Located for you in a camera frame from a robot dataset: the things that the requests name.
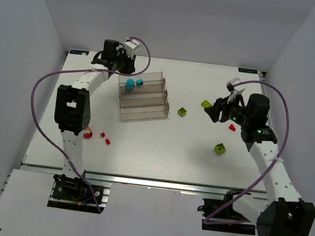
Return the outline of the green 2x4 lego brick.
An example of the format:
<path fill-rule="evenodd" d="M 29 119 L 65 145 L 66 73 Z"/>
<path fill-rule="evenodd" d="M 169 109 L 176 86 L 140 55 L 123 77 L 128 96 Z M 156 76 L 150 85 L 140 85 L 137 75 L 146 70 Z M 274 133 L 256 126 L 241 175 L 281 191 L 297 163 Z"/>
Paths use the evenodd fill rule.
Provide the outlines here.
<path fill-rule="evenodd" d="M 202 106 L 203 108 L 208 108 L 208 107 L 211 107 L 212 105 L 213 105 L 213 104 L 210 103 L 210 102 L 207 101 L 207 100 L 203 100 L 202 103 L 201 103 L 201 106 Z"/>

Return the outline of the teal round lego piece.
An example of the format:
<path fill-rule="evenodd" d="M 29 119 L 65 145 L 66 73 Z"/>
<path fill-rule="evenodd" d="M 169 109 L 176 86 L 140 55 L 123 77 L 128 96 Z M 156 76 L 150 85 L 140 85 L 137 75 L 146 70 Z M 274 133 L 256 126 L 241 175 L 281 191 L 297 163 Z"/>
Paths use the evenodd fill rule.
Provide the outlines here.
<path fill-rule="evenodd" d="M 135 81 L 133 79 L 128 79 L 125 82 L 125 90 L 127 93 L 130 93 L 134 90 L 134 86 L 135 86 Z"/>

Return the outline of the green 2x2 lego brick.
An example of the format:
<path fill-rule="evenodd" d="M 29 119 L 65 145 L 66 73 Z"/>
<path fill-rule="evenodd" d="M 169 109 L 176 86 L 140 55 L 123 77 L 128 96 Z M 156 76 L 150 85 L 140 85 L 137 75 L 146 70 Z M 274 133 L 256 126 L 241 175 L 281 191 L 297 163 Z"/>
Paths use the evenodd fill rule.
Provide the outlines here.
<path fill-rule="evenodd" d="M 178 112 L 177 112 L 178 115 L 180 115 L 180 117 L 184 117 L 186 114 L 187 114 L 187 111 L 185 108 L 181 107 Z"/>

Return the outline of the small teal lego brick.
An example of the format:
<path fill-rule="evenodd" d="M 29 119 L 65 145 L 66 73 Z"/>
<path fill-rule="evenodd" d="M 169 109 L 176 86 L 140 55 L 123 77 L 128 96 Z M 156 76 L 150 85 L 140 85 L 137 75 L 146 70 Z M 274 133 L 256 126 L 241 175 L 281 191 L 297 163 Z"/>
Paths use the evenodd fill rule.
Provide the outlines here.
<path fill-rule="evenodd" d="M 143 80 L 140 78 L 140 79 L 138 79 L 137 81 L 136 81 L 136 85 L 137 86 L 143 86 Z"/>

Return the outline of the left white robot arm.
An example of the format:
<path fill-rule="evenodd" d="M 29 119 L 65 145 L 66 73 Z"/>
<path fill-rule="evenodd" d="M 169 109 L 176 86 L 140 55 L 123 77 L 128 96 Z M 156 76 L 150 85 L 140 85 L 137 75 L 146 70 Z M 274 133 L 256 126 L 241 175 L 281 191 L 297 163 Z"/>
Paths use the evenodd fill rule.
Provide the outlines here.
<path fill-rule="evenodd" d="M 66 153 L 62 174 L 75 179 L 86 171 L 83 165 L 83 135 L 91 121 L 91 94 L 109 79 L 113 72 L 130 75 L 135 72 L 135 51 L 140 43 L 128 39 L 121 44 L 105 40 L 103 51 L 95 54 L 91 70 L 75 82 L 58 87 L 54 120 L 58 124 Z"/>

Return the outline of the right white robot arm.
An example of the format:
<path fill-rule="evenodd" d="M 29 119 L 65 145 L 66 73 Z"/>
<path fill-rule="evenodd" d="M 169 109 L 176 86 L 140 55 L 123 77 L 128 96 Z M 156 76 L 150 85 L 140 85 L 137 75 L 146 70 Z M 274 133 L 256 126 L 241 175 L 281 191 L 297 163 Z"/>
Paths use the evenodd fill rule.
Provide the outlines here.
<path fill-rule="evenodd" d="M 230 190 L 221 205 L 205 213 L 204 224 L 217 226 L 213 217 L 224 214 L 227 224 L 244 221 L 256 227 L 258 236 L 309 236 L 315 219 L 315 206 L 302 199 L 294 188 L 278 153 L 277 138 L 266 124 L 270 109 L 269 98 L 250 95 L 244 103 L 240 94 L 218 98 L 205 112 L 213 122 L 233 121 L 241 127 L 241 138 L 260 172 L 267 204 L 251 195 L 251 188 Z"/>

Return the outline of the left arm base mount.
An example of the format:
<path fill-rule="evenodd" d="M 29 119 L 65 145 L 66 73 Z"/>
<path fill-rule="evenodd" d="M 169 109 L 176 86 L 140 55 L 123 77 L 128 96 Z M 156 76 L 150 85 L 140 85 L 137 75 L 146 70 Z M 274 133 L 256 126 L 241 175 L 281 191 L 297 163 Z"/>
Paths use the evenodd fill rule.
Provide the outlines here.
<path fill-rule="evenodd" d="M 54 209 L 99 214 L 106 206 L 107 188 L 100 185 L 89 187 L 82 179 L 54 174 L 47 206 Z"/>

